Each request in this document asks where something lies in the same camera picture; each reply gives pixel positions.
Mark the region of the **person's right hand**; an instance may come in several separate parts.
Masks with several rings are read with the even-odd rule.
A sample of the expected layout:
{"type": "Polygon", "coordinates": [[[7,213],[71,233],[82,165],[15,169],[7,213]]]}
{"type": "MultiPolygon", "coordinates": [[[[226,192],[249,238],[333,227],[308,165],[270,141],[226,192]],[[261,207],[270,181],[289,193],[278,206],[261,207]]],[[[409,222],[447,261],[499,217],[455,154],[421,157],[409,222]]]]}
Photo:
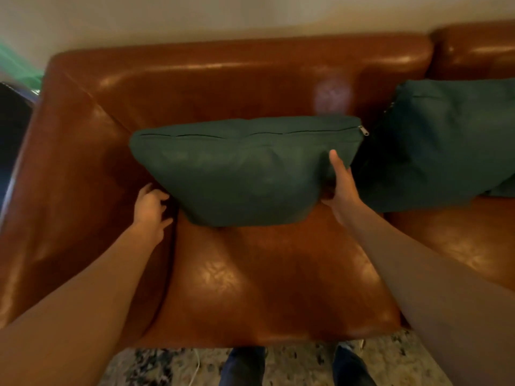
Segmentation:
{"type": "Polygon", "coordinates": [[[322,203],[330,207],[336,220],[343,226],[347,227],[351,224],[353,214],[363,207],[351,169],[351,185],[347,187],[338,187],[335,185],[332,193],[321,199],[322,203]]]}

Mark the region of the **person's left hand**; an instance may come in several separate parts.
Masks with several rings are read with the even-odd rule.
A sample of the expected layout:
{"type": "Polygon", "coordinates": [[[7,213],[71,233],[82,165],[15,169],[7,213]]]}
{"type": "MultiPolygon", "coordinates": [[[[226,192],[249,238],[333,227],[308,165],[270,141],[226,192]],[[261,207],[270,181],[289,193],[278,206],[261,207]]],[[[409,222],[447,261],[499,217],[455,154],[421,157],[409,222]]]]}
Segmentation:
{"type": "Polygon", "coordinates": [[[138,192],[134,205],[132,226],[148,238],[153,246],[157,246],[164,239],[165,230],[160,230],[160,222],[167,219],[163,215],[167,208],[166,202],[169,199],[169,194],[154,188],[152,183],[146,184],[138,192]]]}

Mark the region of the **dark green zippered throw pillow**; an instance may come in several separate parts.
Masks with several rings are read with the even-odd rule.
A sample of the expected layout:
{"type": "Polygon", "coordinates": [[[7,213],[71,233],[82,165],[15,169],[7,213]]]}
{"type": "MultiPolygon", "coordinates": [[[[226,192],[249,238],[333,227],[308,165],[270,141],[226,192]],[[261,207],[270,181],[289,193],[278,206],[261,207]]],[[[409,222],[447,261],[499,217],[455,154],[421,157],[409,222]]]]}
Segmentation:
{"type": "Polygon", "coordinates": [[[406,81],[352,165],[379,213],[515,198],[515,77],[406,81]]]}
{"type": "Polygon", "coordinates": [[[369,133],[341,114],[228,119],[141,129],[133,157],[203,227],[304,220],[335,181],[329,152],[351,164],[369,133]]]}

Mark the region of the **person's left forearm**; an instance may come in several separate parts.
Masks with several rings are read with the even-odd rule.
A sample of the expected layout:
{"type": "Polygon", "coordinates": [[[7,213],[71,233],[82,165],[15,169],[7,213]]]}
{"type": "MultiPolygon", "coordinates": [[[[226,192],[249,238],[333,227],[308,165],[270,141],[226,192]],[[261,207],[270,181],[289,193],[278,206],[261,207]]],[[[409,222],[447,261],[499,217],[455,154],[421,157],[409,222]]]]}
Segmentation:
{"type": "Polygon", "coordinates": [[[97,386],[161,225],[134,222],[85,270],[0,330],[0,386],[97,386]]]}

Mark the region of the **person's right forearm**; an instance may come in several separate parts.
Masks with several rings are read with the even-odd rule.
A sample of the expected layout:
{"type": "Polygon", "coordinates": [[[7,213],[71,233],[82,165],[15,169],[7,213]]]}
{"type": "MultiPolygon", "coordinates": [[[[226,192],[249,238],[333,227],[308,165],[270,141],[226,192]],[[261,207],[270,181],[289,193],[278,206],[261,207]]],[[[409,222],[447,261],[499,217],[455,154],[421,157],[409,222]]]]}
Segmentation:
{"type": "Polygon", "coordinates": [[[363,204],[338,213],[454,386],[515,386],[515,293],[436,254],[363,204]]]}

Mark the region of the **brown leather seat cushion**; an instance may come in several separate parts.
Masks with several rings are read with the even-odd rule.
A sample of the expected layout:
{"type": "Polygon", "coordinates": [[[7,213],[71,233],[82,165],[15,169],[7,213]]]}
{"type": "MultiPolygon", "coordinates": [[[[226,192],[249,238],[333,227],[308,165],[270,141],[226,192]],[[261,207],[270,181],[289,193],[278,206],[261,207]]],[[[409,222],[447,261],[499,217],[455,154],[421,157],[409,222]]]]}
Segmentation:
{"type": "Polygon", "coordinates": [[[266,346],[400,329],[395,300],[328,206],[271,227],[201,227],[180,210],[166,295],[138,345],[266,346]]]}
{"type": "Polygon", "coordinates": [[[480,196],[463,206],[386,213],[385,219],[436,253],[515,292],[515,198],[480,196]]]}

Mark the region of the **brown leather sofa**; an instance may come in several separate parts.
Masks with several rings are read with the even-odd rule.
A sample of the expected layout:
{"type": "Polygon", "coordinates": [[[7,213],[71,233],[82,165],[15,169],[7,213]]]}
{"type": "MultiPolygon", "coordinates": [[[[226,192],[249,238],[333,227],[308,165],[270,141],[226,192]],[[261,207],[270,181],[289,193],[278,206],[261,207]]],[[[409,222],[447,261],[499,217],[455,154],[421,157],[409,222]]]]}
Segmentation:
{"type": "MultiPolygon", "coordinates": [[[[132,222],[150,174],[139,129],[347,112],[369,131],[396,86],[515,77],[515,20],[419,33],[115,47],[48,64],[0,217],[0,329],[84,270],[132,222]]],[[[115,352],[155,321],[171,278],[179,211],[152,253],[115,352]]]]}

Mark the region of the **person's left leg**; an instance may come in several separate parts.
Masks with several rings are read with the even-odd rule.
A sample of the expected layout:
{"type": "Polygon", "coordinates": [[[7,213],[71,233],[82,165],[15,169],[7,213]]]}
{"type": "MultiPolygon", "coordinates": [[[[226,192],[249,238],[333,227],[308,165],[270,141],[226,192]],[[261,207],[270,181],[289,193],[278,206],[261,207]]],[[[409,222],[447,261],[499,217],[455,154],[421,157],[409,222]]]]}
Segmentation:
{"type": "Polygon", "coordinates": [[[233,348],[224,363],[218,386],[262,386],[267,348],[243,346],[233,348]]]}

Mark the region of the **person's leg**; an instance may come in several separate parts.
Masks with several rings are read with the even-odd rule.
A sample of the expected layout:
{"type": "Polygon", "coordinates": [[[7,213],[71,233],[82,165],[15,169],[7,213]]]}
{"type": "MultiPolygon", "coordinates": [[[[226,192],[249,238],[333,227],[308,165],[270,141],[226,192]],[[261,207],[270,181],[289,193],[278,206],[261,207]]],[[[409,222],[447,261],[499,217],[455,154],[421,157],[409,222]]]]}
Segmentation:
{"type": "Polygon", "coordinates": [[[364,361],[347,342],[339,342],[332,361],[334,386],[377,386],[364,361]]]}
{"type": "Polygon", "coordinates": [[[262,386],[267,348],[243,346],[233,348],[224,363],[218,386],[262,386]]]}

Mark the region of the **black furniture piece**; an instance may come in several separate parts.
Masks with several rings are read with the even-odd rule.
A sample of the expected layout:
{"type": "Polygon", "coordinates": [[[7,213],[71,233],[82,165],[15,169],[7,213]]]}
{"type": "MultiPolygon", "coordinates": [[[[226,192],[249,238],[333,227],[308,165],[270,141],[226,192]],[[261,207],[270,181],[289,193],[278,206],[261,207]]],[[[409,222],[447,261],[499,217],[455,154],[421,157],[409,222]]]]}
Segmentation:
{"type": "Polygon", "coordinates": [[[9,201],[16,165],[39,94],[0,81],[0,213],[9,201]]]}

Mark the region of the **person's right leg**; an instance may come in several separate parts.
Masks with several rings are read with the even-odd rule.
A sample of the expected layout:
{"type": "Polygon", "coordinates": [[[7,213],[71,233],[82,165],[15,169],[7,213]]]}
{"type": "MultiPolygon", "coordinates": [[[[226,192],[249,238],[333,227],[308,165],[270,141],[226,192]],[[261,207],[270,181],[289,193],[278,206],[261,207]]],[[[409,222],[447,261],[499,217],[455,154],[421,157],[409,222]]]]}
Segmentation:
{"type": "Polygon", "coordinates": [[[364,361],[347,342],[339,342],[332,361],[334,386],[377,386],[364,361]]]}

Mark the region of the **patterned grey rug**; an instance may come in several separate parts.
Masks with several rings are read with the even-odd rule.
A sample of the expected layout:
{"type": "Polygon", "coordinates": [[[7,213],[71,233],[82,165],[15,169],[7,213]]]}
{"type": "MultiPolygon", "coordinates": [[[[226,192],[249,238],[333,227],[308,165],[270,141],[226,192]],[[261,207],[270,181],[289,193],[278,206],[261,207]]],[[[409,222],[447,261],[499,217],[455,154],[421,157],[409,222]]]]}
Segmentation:
{"type": "MultiPolygon", "coordinates": [[[[377,386],[452,386],[418,336],[406,329],[349,342],[377,386]]],[[[335,343],[267,348],[263,386],[333,386],[335,343]]],[[[98,386],[218,386],[230,348],[126,349],[98,386]]]]}

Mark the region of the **green cloth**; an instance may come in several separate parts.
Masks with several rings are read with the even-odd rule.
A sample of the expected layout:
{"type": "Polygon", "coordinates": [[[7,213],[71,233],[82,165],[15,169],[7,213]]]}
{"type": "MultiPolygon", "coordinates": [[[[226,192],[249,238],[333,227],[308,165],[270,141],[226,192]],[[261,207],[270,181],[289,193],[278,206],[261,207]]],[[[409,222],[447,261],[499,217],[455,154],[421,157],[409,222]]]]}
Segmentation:
{"type": "Polygon", "coordinates": [[[0,41],[0,69],[35,95],[42,89],[44,71],[0,41]]]}

